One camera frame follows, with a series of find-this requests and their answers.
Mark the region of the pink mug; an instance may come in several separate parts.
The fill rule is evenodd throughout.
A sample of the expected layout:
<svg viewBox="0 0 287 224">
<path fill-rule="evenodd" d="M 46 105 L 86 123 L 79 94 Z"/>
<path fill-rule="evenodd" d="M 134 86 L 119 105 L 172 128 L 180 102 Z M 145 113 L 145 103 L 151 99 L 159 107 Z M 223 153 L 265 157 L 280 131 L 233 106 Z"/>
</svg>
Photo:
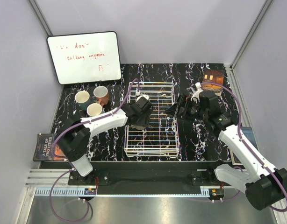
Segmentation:
<svg viewBox="0 0 287 224">
<path fill-rule="evenodd" d="M 107 87 L 98 86 L 94 89 L 93 94 L 101 106 L 107 105 L 109 102 L 109 92 Z"/>
</svg>

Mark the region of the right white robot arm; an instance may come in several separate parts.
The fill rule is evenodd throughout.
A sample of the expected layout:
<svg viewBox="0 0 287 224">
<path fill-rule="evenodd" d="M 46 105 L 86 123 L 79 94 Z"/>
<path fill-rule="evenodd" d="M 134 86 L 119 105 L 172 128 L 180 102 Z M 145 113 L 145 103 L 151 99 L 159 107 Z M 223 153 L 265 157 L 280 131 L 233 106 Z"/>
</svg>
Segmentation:
<svg viewBox="0 0 287 224">
<path fill-rule="evenodd" d="M 183 120 L 204 121 L 207 129 L 229 147 L 247 171 L 243 173 L 218 162 L 217 167 L 206 173 L 208 183 L 225 182 L 233 186 L 257 210 L 287 199 L 287 170 L 277 169 L 250 143 L 231 115 L 221 110 L 218 96 L 213 92 L 200 92 L 197 101 L 182 94 L 166 113 Z"/>
</svg>

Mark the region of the light blue faceted mug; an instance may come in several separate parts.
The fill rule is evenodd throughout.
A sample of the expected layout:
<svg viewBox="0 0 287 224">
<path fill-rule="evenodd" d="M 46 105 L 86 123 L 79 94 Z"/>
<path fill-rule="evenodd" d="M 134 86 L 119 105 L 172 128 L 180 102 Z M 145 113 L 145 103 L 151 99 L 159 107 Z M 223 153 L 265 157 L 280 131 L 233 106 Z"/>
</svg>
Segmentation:
<svg viewBox="0 0 287 224">
<path fill-rule="evenodd" d="M 102 107 L 102 105 L 100 105 L 99 103 L 92 103 L 87 107 L 86 112 L 87 112 L 88 116 L 95 117 L 95 116 L 98 116 L 100 114 L 103 114 L 105 111 L 104 111 L 104 108 Z"/>
</svg>

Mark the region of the beige mug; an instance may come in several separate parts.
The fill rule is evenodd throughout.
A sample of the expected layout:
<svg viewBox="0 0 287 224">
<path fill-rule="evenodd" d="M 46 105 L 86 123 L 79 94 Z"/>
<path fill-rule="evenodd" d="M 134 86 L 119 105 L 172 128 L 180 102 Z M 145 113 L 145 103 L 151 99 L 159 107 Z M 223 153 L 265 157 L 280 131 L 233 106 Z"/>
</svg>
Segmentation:
<svg viewBox="0 0 287 224">
<path fill-rule="evenodd" d="M 145 129 L 144 126 L 137 126 L 137 125 L 131 125 L 131 128 L 136 129 L 136 130 L 139 130 L 139 131 L 142 131 L 142 130 Z"/>
</svg>

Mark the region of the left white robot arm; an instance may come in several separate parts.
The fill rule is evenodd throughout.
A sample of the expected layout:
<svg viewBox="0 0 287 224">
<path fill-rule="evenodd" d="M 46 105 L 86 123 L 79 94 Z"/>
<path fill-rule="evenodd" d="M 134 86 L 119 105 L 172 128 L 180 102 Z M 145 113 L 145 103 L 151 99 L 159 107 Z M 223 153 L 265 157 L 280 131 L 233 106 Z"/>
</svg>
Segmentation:
<svg viewBox="0 0 287 224">
<path fill-rule="evenodd" d="M 53 147 L 58 146 L 72 169 L 79 173 L 79 180 L 91 184 L 95 179 L 93 166 L 87 159 L 87 145 L 96 135 L 117 127 L 130 126 L 142 130 L 149 126 L 153 105 L 150 97 L 140 95 L 136 100 L 95 117 L 70 119 L 54 140 Z"/>
</svg>

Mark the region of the grey blue faceted mug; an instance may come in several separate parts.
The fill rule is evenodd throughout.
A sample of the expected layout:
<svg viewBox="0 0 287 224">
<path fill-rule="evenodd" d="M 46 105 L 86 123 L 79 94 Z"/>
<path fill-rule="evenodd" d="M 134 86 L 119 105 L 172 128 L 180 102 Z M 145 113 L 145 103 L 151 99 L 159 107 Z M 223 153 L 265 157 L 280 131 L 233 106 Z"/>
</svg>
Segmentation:
<svg viewBox="0 0 287 224">
<path fill-rule="evenodd" d="M 87 91 L 77 92 L 74 99 L 84 111 L 86 111 L 88 106 L 91 104 L 91 97 Z"/>
</svg>

